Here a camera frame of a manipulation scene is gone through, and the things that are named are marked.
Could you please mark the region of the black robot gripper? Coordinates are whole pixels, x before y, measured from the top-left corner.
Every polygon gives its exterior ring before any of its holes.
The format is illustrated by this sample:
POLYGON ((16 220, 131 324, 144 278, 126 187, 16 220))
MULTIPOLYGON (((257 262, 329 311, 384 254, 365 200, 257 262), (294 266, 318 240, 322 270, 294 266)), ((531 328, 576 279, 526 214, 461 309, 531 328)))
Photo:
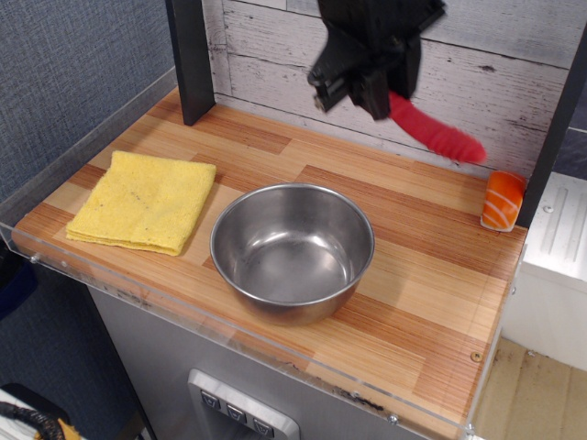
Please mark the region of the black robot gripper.
POLYGON ((389 90, 410 99, 421 61, 421 34, 446 13, 437 0, 320 1, 327 42, 307 75, 315 104, 330 111, 343 98, 373 120, 390 114, 389 90))

